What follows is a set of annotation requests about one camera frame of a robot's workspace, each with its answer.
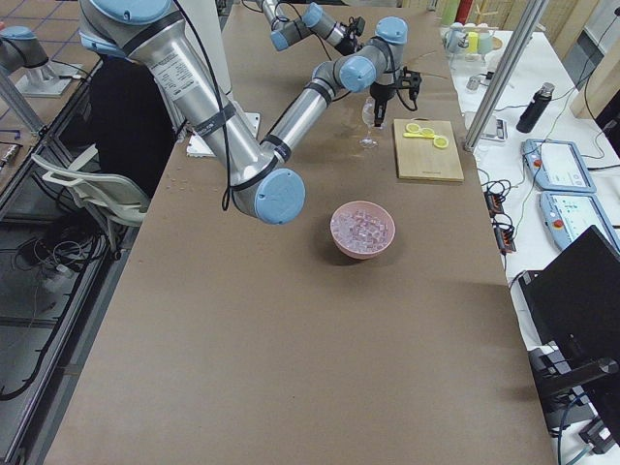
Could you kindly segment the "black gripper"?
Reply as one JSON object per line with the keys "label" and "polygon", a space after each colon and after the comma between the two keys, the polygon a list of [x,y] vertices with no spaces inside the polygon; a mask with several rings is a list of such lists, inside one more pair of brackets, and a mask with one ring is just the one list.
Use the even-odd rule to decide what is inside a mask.
{"label": "black gripper", "polygon": [[362,31],[359,29],[346,29],[342,32],[342,40],[338,44],[338,51],[341,54],[353,54],[359,51],[363,44],[360,41]]}
{"label": "black gripper", "polygon": [[374,126],[383,129],[388,101],[394,97],[395,88],[392,84],[374,82],[370,86],[370,95],[378,103],[374,106]]}

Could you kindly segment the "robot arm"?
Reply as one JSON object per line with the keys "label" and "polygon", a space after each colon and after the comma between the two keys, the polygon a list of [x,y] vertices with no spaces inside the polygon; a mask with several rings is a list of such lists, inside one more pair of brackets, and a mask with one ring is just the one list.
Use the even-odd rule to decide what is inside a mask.
{"label": "robot arm", "polygon": [[256,1],[271,28],[270,39],[276,50],[285,50],[305,38],[315,35],[333,46],[342,55],[359,51],[358,40],[365,27],[361,17],[351,17],[349,22],[337,21],[323,6],[310,3],[302,15],[288,18],[283,12],[284,1]]}
{"label": "robot arm", "polygon": [[382,18],[359,51],[319,65],[298,96],[262,139],[256,140],[242,108],[219,86],[204,51],[185,36],[186,15],[173,1],[81,1],[85,47],[105,44],[146,66],[172,102],[227,170],[222,205],[271,225],[292,221],[305,202],[302,178],[285,168],[293,149],[337,93],[395,84],[403,76],[408,24]]}

